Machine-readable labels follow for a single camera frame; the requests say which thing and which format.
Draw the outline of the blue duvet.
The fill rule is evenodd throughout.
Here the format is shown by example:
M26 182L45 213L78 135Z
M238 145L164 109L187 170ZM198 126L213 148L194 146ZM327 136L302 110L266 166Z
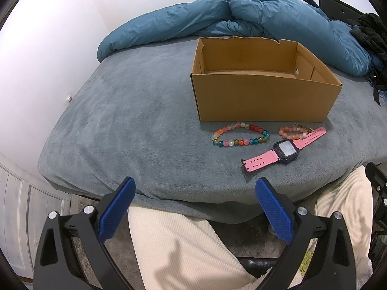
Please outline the blue duvet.
M323 63L353 76L371 69L370 54L350 33L318 7L301 0L197 0L135 17L98 46L102 62L116 51L195 35L265 37L303 44Z

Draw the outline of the black clothes pile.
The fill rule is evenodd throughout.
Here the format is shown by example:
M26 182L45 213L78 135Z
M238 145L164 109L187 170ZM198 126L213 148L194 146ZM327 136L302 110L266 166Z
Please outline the black clothes pile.
M352 26L350 33L369 53L386 65L386 27L380 17L365 13L356 20L348 20Z

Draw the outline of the black headboard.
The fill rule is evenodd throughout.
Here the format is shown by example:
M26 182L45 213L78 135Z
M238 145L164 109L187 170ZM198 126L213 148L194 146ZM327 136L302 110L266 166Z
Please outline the black headboard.
M363 13L341 0L319 0L320 9L332 20L358 21Z

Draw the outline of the grey fleece bed blanket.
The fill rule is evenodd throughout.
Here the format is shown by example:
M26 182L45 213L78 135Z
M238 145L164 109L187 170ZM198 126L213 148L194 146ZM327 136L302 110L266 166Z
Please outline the grey fleece bed blanket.
M49 135L40 174L58 190L93 198L132 177L141 206L238 224L262 211L254 194L260 177L298 201L360 165L386 161L386 104L375 103L365 79L338 72L343 88L323 122L327 133L290 164L246 173L242 160L271 149L280 123L263 125L267 143L214 146L222 124L199 121L190 80L196 46L186 37L106 58Z

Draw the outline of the cream ribbed trousers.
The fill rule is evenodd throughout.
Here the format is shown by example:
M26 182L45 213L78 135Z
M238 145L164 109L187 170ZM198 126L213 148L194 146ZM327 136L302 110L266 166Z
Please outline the cream ribbed trousers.
M344 216L356 261L356 287L371 277L373 201L360 166L337 187L306 200L315 215ZM248 273L204 219L132 203L129 228L146 289L255 289L263 281Z

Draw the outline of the white cabinet door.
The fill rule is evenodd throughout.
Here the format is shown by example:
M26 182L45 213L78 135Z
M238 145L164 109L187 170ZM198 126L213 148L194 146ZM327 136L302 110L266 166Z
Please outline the white cabinet door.
M45 220L51 211L69 214L70 200L1 155L1 251L18 276L33 278Z

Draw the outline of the pink strap digital watch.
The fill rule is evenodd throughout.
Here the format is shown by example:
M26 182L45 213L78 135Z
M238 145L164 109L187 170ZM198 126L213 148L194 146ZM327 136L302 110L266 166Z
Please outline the pink strap digital watch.
M275 163L288 164L297 159L298 154L302 149L312 144L326 133L327 130L324 127L318 127L307 134L305 138L296 140L283 139L282 141L275 143L269 151L252 157L251 159L241 160L242 166L245 168L246 172L252 173Z

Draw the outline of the brown cardboard box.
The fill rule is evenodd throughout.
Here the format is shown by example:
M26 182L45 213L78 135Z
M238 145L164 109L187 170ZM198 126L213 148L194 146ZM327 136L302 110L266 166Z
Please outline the brown cardboard box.
M304 45L263 37L199 38L190 77L202 122L321 123L342 89Z

